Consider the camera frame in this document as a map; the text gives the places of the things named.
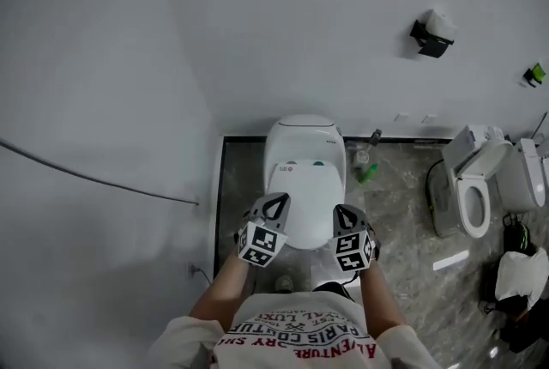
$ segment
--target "gloved hand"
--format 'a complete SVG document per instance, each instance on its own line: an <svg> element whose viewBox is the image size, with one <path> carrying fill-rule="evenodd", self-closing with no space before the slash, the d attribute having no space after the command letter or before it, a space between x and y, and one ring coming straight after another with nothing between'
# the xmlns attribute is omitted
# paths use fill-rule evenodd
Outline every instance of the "gloved hand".
<svg viewBox="0 0 549 369"><path fill-rule="evenodd" d="M372 228L370 223L368 223L368 234L370 235L370 239L376 243L376 248L374 249L374 258L376 259L376 261L378 261L379 255L381 253L381 241L376 236L376 233L374 232L374 229Z"/></svg>
<svg viewBox="0 0 549 369"><path fill-rule="evenodd" d="M249 210L246 210L242 214L242 221L240 222L240 228L232 236L232 238L234 239L234 244L235 245L238 244L238 239L240 238L240 234L242 233L242 230L244 229L244 227L246 227L246 224L248 224L248 217L249 216L250 216L250 211Z"/></svg>

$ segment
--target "toilet seat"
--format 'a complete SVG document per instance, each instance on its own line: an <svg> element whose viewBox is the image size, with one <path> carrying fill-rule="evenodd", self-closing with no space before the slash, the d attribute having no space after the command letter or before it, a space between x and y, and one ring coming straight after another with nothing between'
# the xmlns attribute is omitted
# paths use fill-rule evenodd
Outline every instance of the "toilet seat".
<svg viewBox="0 0 549 369"><path fill-rule="evenodd" d="M483 177L457 180L457 208L465 231L473 238L484 236L490 226L490 196Z"/></svg>
<svg viewBox="0 0 549 369"><path fill-rule="evenodd" d="M512 151L513 145L506 140L488 142L457 174L457 212L464 230L474 238L484 236L490 226L486 180L496 173Z"/></svg>

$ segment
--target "white t-shirt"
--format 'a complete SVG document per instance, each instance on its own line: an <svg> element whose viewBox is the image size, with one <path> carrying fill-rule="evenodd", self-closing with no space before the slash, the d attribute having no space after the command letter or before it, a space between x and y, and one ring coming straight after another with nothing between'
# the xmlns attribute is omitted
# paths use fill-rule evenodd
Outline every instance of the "white t-shirt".
<svg viewBox="0 0 549 369"><path fill-rule="evenodd" d="M329 292L255 294L240 307L226 334L216 320L172 320L151 347L154 369L365 367L439 369L409 326L366 329L364 309Z"/></svg>

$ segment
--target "white cloth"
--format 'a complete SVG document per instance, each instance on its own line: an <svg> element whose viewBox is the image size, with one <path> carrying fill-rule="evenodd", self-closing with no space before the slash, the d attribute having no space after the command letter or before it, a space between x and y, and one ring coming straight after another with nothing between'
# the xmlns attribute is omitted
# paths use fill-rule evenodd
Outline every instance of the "white cloth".
<svg viewBox="0 0 549 369"><path fill-rule="evenodd" d="M540 299L549 277L549 260L543 249L532 257L518 251L508 251L499 261L496 299L528 296L528 309Z"/></svg>
<svg viewBox="0 0 549 369"><path fill-rule="evenodd" d="M149 352L154 369L181 367L439 369L409 326L396 326L374 341L364 310L328 292L255 294L226 334L219 322L172 320Z"/></svg>

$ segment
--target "black toilet paper holder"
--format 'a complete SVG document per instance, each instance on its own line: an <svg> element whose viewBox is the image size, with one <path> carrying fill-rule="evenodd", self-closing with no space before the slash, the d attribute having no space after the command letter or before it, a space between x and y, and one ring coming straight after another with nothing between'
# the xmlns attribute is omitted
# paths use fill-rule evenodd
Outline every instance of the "black toilet paper holder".
<svg viewBox="0 0 549 369"><path fill-rule="evenodd" d="M413 24L410 36L415 38L419 47L421 47L418 53L428 57L441 57L448 46L454 44L454 41L427 32L425 24L421 24L417 20Z"/></svg>

